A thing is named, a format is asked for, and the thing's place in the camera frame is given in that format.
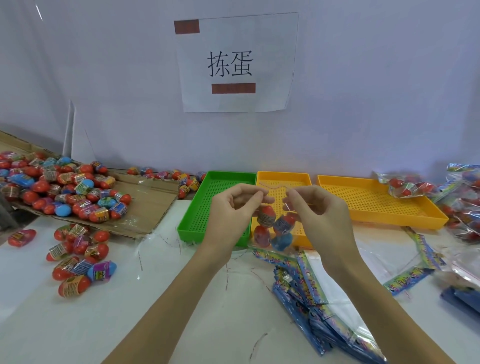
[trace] white paper sign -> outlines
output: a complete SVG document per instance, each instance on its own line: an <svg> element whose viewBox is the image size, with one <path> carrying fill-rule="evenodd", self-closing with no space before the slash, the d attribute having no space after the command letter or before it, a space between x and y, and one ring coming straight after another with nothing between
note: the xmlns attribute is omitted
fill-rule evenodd
<svg viewBox="0 0 480 364"><path fill-rule="evenodd" d="M175 22L184 112L287 106L298 13Z"/></svg>

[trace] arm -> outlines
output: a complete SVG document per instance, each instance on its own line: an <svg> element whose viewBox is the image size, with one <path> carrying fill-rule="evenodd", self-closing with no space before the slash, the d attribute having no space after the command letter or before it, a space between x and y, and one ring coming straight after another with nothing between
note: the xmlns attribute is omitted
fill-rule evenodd
<svg viewBox="0 0 480 364"><path fill-rule="evenodd" d="M326 272L348 295L389 363L454 364L363 262L345 201L307 186L289 190L284 202L297 211Z"/></svg>
<svg viewBox="0 0 480 364"><path fill-rule="evenodd" d="M192 259L102 364L168 363L208 284L231 257L267 190L238 184L212 198L205 238Z"/></svg>

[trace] white wall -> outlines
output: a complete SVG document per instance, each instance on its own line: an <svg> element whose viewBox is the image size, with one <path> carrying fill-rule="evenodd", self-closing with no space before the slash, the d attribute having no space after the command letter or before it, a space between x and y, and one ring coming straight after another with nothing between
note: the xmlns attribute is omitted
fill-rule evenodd
<svg viewBox="0 0 480 364"><path fill-rule="evenodd" d="M33 1L0 2L0 129L61 152L68 104L37 21Z"/></svg>
<svg viewBox="0 0 480 364"><path fill-rule="evenodd" d="M480 162L478 0L37 0L88 146L113 167L368 176ZM288 108L186 114L174 20L299 12Z"/></svg>

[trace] orange tray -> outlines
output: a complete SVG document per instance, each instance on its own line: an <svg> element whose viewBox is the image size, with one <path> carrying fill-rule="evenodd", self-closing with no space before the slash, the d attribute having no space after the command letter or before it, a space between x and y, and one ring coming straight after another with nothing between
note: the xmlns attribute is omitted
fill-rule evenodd
<svg viewBox="0 0 480 364"><path fill-rule="evenodd" d="M290 173L290 172L257 172L257 186L264 188L269 188L268 195L275 197L275 202L272 204L273 209L275 210L276 216L284 215L287 212L283 210L282 199L286 196L285 191L286 187L297 187L297 186L311 186L312 181L310 176L307 173ZM252 218L252 227L251 232L253 236L253 231L258 226L257 218ZM293 243L294 246L303 246L303 247L312 247L305 232L303 231L303 226L301 223L297 222L295 227L292 230ZM273 238L275 233L273 228L270 228L270 236Z"/></svg>
<svg viewBox="0 0 480 364"><path fill-rule="evenodd" d="M377 180L318 175L317 184L343 198L354 221L438 230L448 220L426 196L394 198Z"/></svg>

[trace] cardboard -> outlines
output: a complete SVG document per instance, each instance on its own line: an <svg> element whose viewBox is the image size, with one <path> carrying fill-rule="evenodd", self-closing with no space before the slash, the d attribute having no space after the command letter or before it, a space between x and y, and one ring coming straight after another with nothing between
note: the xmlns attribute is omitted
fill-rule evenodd
<svg viewBox="0 0 480 364"><path fill-rule="evenodd" d="M22 154L41 151L47 157L60 157L58 154L45 148L0 131L0 151L4 150ZM12 202L12 206L30 211L38 216L51 216L59 220L108 230L109 232L130 238L140 238L149 234L159 224L170 206L177 199L179 188L177 181L152 180L116 171L109 171L108 175L117 180L113 189L132 196L132 203L128 206L126 215L119 220L109 220L96 224L91 221L81 220L74 215L65 218L56 215L45 215L41 211L34 210L20 201Z"/></svg>

